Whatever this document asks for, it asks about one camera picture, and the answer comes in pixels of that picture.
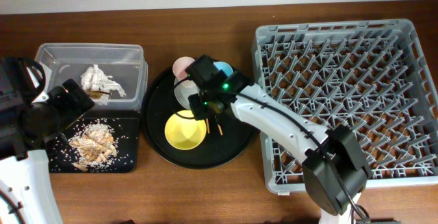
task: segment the crumpled paper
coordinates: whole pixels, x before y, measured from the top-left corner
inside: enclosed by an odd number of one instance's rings
[[[112,76],[106,76],[98,65],[88,67],[87,71],[81,75],[81,85],[83,90],[110,92],[117,90],[121,97],[124,97],[125,91],[120,84],[110,80]]]

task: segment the black tray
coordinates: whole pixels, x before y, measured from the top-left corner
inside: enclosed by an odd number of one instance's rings
[[[87,173],[129,173],[135,169],[140,133],[140,115],[132,110],[91,110],[64,130],[63,135],[66,139],[63,136],[58,136],[47,144],[46,150],[49,155],[50,173],[83,173],[72,165],[73,162],[78,162],[79,154],[75,153],[76,149],[73,149],[67,143],[67,140],[75,135],[82,124],[95,123],[97,119],[102,118],[107,120],[106,122],[101,120],[101,123],[111,126],[114,129],[112,136],[114,139],[118,138],[117,158],[115,163],[109,165],[106,169],[88,167]]]
[[[161,157],[173,164],[189,169],[207,169],[229,162],[238,156],[252,141],[254,129],[226,114],[218,115],[223,136],[217,123],[209,119],[210,134],[194,149],[175,149],[164,135],[167,120],[176,111],[184,110],[175,95],[169,98],[175,76],[172,69],[165,70],[149,86],[142,104],[142,128],[151,146]]]

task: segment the yellow bowl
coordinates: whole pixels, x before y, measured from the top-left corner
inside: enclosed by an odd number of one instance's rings
[[[193,117],[192,111],[182,110],[178,114],[185,117]],[[173,114],[166,123],[164,134],[167,141],[173,147],[181,150],[193,149],[200,145],[207,133],[204,121],[183,119]]]

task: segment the plastic dish rack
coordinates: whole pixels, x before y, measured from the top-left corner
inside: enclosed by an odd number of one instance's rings
[[[252,51],[271,97],[355,132],[373,170],[368,188],[438,183],[437,91],[411,21],[262,26]],[[291,154],[263,133],[261,147],[268,190],[304,191]]]

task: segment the black round plate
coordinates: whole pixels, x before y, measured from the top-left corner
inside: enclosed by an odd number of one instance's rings
[[[217,122],[209,119],[210,133],[196,148],[183,151],[168,143],[164,135],[166,122],[173,115],[172,110],[184,109],[175,95],[169,97],[174,80],[172,69],[165,70],[150,85],[143,98],[142,127],[154,150],[167,161],[189,169],[208,169],[238,156],[251,142],[254,128],[227,114],[217,116],[223,136]]]

